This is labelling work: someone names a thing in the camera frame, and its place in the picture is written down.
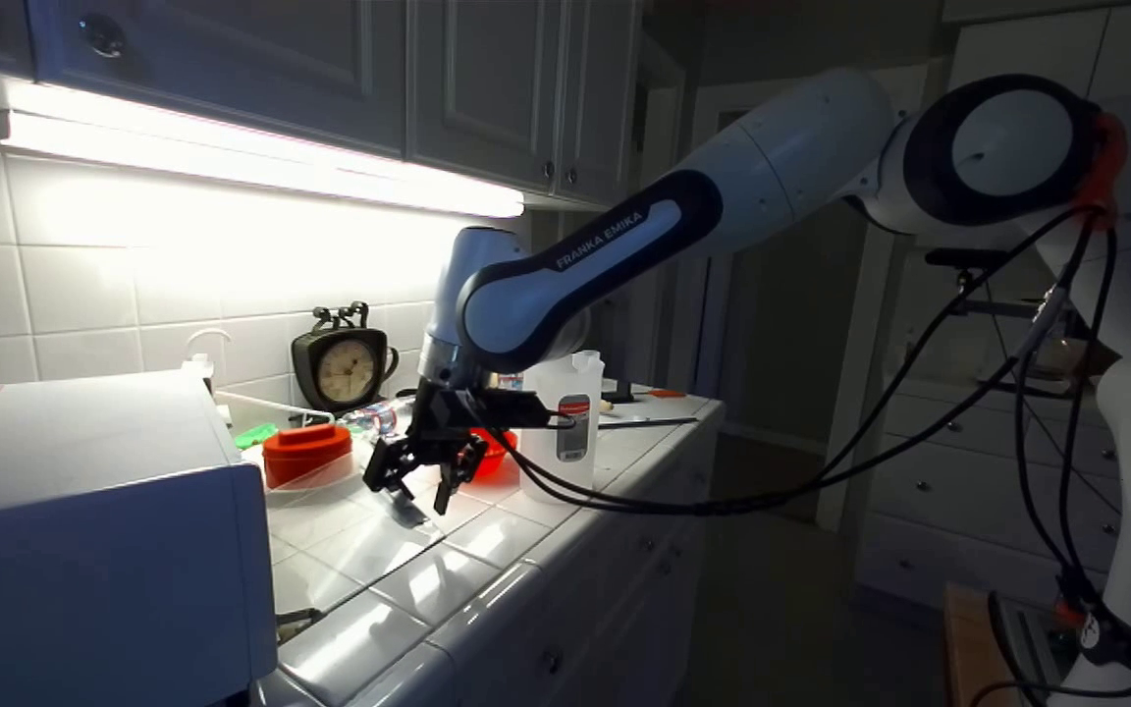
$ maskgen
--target white countertop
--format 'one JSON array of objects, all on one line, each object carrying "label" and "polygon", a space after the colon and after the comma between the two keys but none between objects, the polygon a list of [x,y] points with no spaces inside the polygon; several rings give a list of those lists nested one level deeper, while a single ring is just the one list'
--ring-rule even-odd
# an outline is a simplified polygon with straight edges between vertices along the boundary
[{"label": "white countertop", "polygon": [[[695,424],[601,428],[589,483],[617,495],[648,491],[652,471],[715,420],[719,405],[660,397],[620,412],[695,416]],[[287,680],[267,680],[267,703],[310,703],[291,680],[326,703],[385,703],[597,522],[597,511],[558,503],[530,479],[467,483],[448,515],[428,511],[432,467],[412,471],[408,487],[416,518],[397,515],[393,495],[365,491],[361,475],[267,499],[275,613],[326,613],[279,648]]]}]

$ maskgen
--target kitchen counter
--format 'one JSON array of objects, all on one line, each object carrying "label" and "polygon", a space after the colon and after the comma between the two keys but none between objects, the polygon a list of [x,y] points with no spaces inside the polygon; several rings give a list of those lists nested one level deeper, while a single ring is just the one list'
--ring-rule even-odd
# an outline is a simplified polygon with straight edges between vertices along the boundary
[{"label": "kitchen counter", "polygon": [[[660,397],[620,412],[691,424],[601,428],[589,483],[707,499],[719,405]],[[640,664],[617,676],[617,660],[601,660],[609,636],[624,636],[617,656],[632,640],[668,652],[675,664],[656,668],[660,683],[683,668],[699,554],[691,518],[597,515],[530,479],[467,483],[448,515],[432,515],[436,471],[420,467],[408,487],[420,511],[365,491],[357,475],[267,499],[275,609],[322,621],[279,644],[263,703],[573,703],[605,680],[613,695],[640,676]],[[648,601],[675,605],[675,617],[660,609],[640,628]]]}]

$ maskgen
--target kitchen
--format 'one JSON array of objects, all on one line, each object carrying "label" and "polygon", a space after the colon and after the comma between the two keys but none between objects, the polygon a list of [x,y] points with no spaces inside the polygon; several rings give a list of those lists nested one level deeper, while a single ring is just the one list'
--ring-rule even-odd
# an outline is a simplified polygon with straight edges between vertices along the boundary
[{"label": "kitchen", "polygon": [[[946,16],[939,16],[935,4],[903,4],[891,12],[891,31],[876,31],[880,39],[864,39],[868,31],[860,31],[856,20],[840,20],[848,16],[844,8],[848,4],[833,4],[825,12],[801,4],[742,4],[738,12],[711,12],[695,0],[357,0],[306,8],[271,0],[251,8],[208,0],[200,8],[86,8],[75,0],[4,0],[0,75],[141,98],[236,126],[318,137],[326,145],[357,145],[377,157],[408,157],[416,165],[467,173],[479,185],[518,189],[526,196],[526,212],[511,212],[503,200],[507,192],[495,192],[495,208],[389,208],[377,204],[377,196],[346,200],[326,189],[306,192],[291,185],[247,185],[243,177],[255,169],[243,169],[243,177],[232,181],[212,173],[161,173],[134,161],[106,165],[90,153],[63,157],[51,149],[4,145],[8,134],[0,118],[0,385],[177,369],[192,354],[204,354],[216,365],[216,389],[302,405],[291,369],[291,338],[314,326],[310,306],[346,306],[361,299],[373,306],[369,326],[385,330],[401,354],[397,373],[381,389],[412,389],[424,330],[436,318],[436,279],[452,259],[459,228],[499,224],[534,247],[558,240],[569,232],[569,224],[585,220],[585,212],[620,200],[636,181],[656,177],[691,141],[699,141],[703,130],[687,130],[687,118],[711,126],[711,118],[742,106],[746,98],[727,106],[727,94],[715,94],[727,82],[781,82],[848,59],[876,67],[880,75],[891,71],[891,94],[911,94],[907,106],[919,106],[927,86],[939,90],[962,79],[954,71],[954,79],[946,79],[950,59],[982,47],[1009,51],[982,51],[978,67],[1045,71],[1080,90],[1119,90],[1119,82],[1131,79],[1131,67],[1123,67],[1131,59],[1127,39],[1119,39],[1115,63],[1092,67],[1096,43],[1107,35],[1107,12],[1080,12],[1072,0],[1037,8],[1037,20],[1049,16],[1049,24],[1072,35],[1072,47],[1060,43],[1052,55],[1041,51],[1045,31],[1052,27],[1033,27],[1033,8],[990,12],[986,4],[974,8],[958,0],[946,4]],[[789,51],[770,51],[770,39],[754,35],[758,27],[781,31]],[[844,240],[864,236],[860,220],[833,220],[825,228],[840,232]],[[715,393],[734,408],[719,440],[719,471],[711,460],[691,463],[695,471],[719,475],[715,491],[738,491],[746,483],[770,487],[770,475],[734,475],[734,467],[754,467],[754,460],[778,456],[793,467],[789,475],[797,475],[805,460],[821,460],[829,440],[836,444],[856,420],[856,412],[848,416],[848,405],[840,401],[864,401],[860,389],[868,389],[872,350],[884,350],[884,338],[891,338],[891,350],[899,350],[899,338],[923,322],[919,295],[950,287],[946,275],[927,275],[919,267],[911,275],[915,255],[923,255],[919,247],[872,247],[868,240],[844,259],[836,251],[801,255],[833,267],[836,283],[852,283],[856,267],[868,279],[856,279],[860,291],[840,291],[833,299],[836,310],[829,314],[789,310],[797,330],[805,330],[813,342],[805,346],[805,357],[821,357],[821,350],[829,354],[821,361],[789,354],[793,361],[778,365],[797,369],[797,385],[805,381],[785,408],[766,408],[754,397],[762,389],[789,385],[793,377],[781,381],[785,373],[774,373],[774,365],[762,365],[758,354],[746,354],[746,342],[758,342],[758,334],[738,334],[734,318],[719,314],[719,306],[730,306],[727,295],[734,291],[750,287],[746,302],[754,302],[754,279],[762,279],[762,271],[738,271],[730,279],[727,263],[715,263],[715,275],[687,263],[672,275],[648,275],[632,287],[632,295],[605,302],[609,322],[597,330],[609,330],[609,350],[628,357],[620,361],[624,369],[632,369],[640,381],[675,381]],[[903,291],[891,287],[891,279],[876,283],[876,271],[895,267],[895,259],[903,259],[911,275],[903,275]],[[1017,283],[1005,283],[997,299],[1025,299],[1041,279],[1041,271],[1025,271]],[[876,330],[876,322],[868,334],[860,318],[848,318],[860,310],[860,302],[876,299],[876,291],[899,299],[895,310],[872,310],[872,318],[891,318],[895,334]],[[640,318],[652,330],[640,342],[617,346],[613,330]],[[958,346],[943,350],[935,361],[939,369],[927,377],[970,377],[978,365],[974,350],[982,350],[974,338],[978,330],[986,330],[986,322],[962,322],[962,338],[954,338]],[[907,546],[923,542],[927,550],[939,538],[919,534],[923,526],[907,522],[911,507],[891,495],[895,491],[888,491],[891,507],[872,507],[864,515],[844,511],[844,526],[848,518],[880,526],[880,534],[868,534],[880,538],[880,550],[876,542],[864,550],[864,585],[927,605],[935,601],[927,585],[935,585],[943,573],[927,570],[927,577],[915,577],[911,585],[911,573],[891,566],[919,566]],[[809,522],[836,530],[840,518],[833,522],[833,515],[840,515],[848,503],[848,495],[825,495],[805,515]],[[770,538],[766,526],[730,526],[719,530],[719,538],[723,534],[742,542]],[[836,542],[821,538],[817,530],[809,534],[809,526],[781,526],[770,546],[797,546],[789,538],[801,534],[805,542],[829,546],[825,558],[833,562],[825,562],[825,573],[840,573],[840,566],[852,573],[852,554],[836,550]],[[797,644],[797,660],[825,652],[825,644],[813,644],[809,632],[813,628],[805,628],[805,644]],[[911,640],[919,652],[939,652],[923,628]],[[727,660],[699,660],[703,652],[730,656],[723,648],[691,648],[695,664],[707,664],[695,668],[707,672],[703,687],[687,687],[695,699],[719,687],[719,676],[734,676],[723,668]],[[911,676],[911,683],[919,683],[915,695],[935,691],[927,687],[923,672]]]}]

